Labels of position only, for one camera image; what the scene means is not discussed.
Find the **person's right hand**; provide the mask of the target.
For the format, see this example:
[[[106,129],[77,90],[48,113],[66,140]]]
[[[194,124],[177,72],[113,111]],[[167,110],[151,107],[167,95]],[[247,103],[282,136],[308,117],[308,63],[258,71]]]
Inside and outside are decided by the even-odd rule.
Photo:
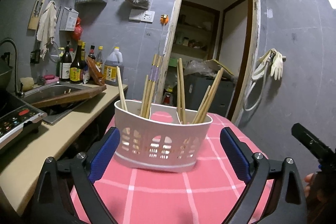
[[[318,191],[319,191],[319,188],[318,188],[319,184],[316,180],[316,177],[317,177],[317,172],[308,174],[304,178],[304,182],[306,183],[306,186],[304,188],[306,198],[310,197],[313,199],[317,199]]]

